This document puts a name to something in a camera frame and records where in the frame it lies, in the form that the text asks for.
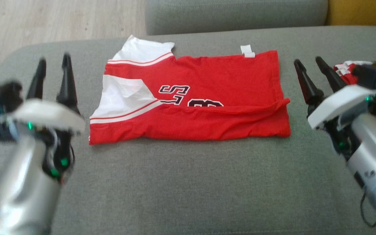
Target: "white stripe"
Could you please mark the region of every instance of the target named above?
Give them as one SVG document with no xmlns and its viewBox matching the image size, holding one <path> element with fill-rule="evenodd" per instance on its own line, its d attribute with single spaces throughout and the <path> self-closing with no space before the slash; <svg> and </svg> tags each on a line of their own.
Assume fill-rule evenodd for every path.
<svg viewBox="0 0 376 235">
<path fill-rule="evenodd" d="M 169 53 L 168 55 L 164 55 L 161 58 L 157 58 L 156 60 L 154 60 L 152 62 L 144 63 L 144 64 L 139 64 L 139 63 L 133 62 L 133 61 L 111 61 L 111 60 L 109 60 L 107 64 L 131 64 L 131 65 L 137 65 L 137 66 L 149 66 L 149 65 L 157 64 L 157 63 L 161 62 L 162 60 L 169 58 L 171 56 L 173 56 L 173 54 Z"/>
<path fill-rule="evenodd" d="M 161 105 L 162 102 L 160 102 L 159 100 L 152 103 L 151 105 L 145 107 L 145 108 L 142 108 L 140 109 L 139 111 L 137 112 L 134 112 L 132 114 L 129 114 L 127 116 L 124 116 L 124 117 L 117 117 L 117 118 L 109 118 L 109 119 L 92 119 L 90 120 L 90 124 L 94 124 L 94 123 L 111 123 L 111 122 L 121 122 L 121 121 L 125 121 L 125 120 L 128 120 L 128 119 L 132 119 L 134 117 L 137 117 L 139 115 L 142 115 L 143 113 L 146 113 L 150 110 L 152 110 L 153 108 L 156 108 L 157 106 Z"/>
</svg>

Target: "gray fabric surface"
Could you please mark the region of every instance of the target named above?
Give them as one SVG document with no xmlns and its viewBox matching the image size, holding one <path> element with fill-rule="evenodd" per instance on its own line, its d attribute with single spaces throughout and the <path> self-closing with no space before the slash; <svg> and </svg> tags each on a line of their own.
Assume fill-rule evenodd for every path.
<svg viewBox="0 0 376 235">
<path fill-rule="evenodd" d="M 328 137 L 312 131 L 293 61 L 300 58 L 325 92 L 330 88 L 314 61 L 376 60 L 376 27 L 265 29 L 146 37 L 173 41 L 176 56 L 278 50 L 288 105 L 289 138 L 224 142 L 138 139 L 89 146 L 89 130 L 73 140 L 77 163 L 65 186 L 53 234 L 376 234 L 359 214 L 362 192 Z M 47 58 L 45 98 L 60 88 L 64 51 L 72 56 L 79 109 L 98 106 L 106 61 L 125 39 L 27 46 L 9 55 L 0 81 L 19 78 L 28 88 L 38 59 Z M 13 146 L 0 145 L 0 168 Z M 374 220 L 370 206 L 367 214 Z"/>
<path fill-rule="evenodd" d="M 148 35 L 324 25 L 328 0 L 148 0 Z"/>
</svg>

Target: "red stripe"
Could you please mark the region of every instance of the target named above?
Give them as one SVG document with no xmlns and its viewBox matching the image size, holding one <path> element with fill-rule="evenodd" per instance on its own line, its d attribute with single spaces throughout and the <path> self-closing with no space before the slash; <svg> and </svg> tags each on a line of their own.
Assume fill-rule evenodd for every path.
<svg viewBox="0 0 376 235">
<path fill-rule="evenodd" d="M 168 53 L 166 53 L 166 54 L 164 54 L 164 55 L 161 55 L 160 57 L 158 57 L 158 58 L 156 58 L 156 59 L 154 59 L 154 60 L 152 60 L 152 61 L 148 61 L 148 62 L 136 62 L 136 61 L 126 60 L 126 59 L 109 60 L 108 62 L 128 61 L 128 62 L 133 62 L 133 63 L 137 63 L 137 64 L 147 64 L 147 63 L 152 63 L 152 62 L 154 62 L 154 61 L 156 61 L 156 60 L 158 60 L 158 59 L 160 59 L 160 58 L 162 58 L 162 57 L 164 57 L 164 56 L 166 56 L 166 55 L 169 55 L 169 54 L 172 54 L 172 52 L 168 52 Z"/>
<path fill-rule="evenodd" d="M 139 110 L 141 110 L 141 109 L 144 109 L 145 107 L 147 107 L 147 106 L 149 106 L 149 105 L 151 105 L 151 104 L 153 104 L 153 103 L 155 103 L 155 102 L 157 102 L 157 101 L 158 101 L 158 100 L 152 101 L 152 102 L 148 103 L 147 105 L 141 107 L 140 109 L 134 110 L 133 112 L 131 112 L 131 113 L 127 113 L 127 114 L 125 114 L 125 115 L 116 116 L 116 117 L 93 117 L 93 118 L 90 118 L 90 120 L 94 120 L 94 119 L 113 119 L 113 118 L 121 118 L 121 117 L 125 117 L 125 116 L 130 115 L 130 114 L 132 114 L 132 113 L 135 113 L 135 112 L 137 112 L 137 111 L 139 111 Z"/>
</svg>

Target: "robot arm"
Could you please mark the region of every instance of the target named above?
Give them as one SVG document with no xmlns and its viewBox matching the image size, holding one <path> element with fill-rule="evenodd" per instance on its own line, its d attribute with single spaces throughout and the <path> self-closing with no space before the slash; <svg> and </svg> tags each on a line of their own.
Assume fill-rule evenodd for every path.
<svg viewBox="0 0 376 235">
<path fill-rule="evenodd" d="M 295 60 L 304 100 L 309 105 L 307 120 L 312 129 L 328 133 L 334 150 L 346 160 L 364 190 L 362 218 L 374 227 L 376 222 L 369 224 L 365 220 L 362 204 L 367 197 L 376 209 L 376 64 L 356 67 L 354 75 L 358 76 L 358 83 L 346 85 L 322 58 L 317 57 L 316 62 L 334 93 L 324 97 L 300 60 Z"/>
<path fill-rule="evenodd" d="M 0 141 L 17 150 L 0 175 L 0 235 L 49 234 L 62 185 L 74 164 L 73 135 L 85 130 L 79 113 L 71 58 L 64 55 L 57 102 L 42 100 L 46 61 L 41 59 L 26 100 L 12 107 L 0 102 Z"/>
</svg>

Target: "wooden floor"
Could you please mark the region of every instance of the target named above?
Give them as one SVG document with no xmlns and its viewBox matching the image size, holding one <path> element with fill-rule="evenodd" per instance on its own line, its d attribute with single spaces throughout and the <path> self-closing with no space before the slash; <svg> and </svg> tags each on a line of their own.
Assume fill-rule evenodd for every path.
<svg viewBox="0 0 376 235">
<path fill-rule="evenodd" d="M 0 0 L 0 63 L 23 46 L 144 36 L 146 0 Z"/>
</svg>

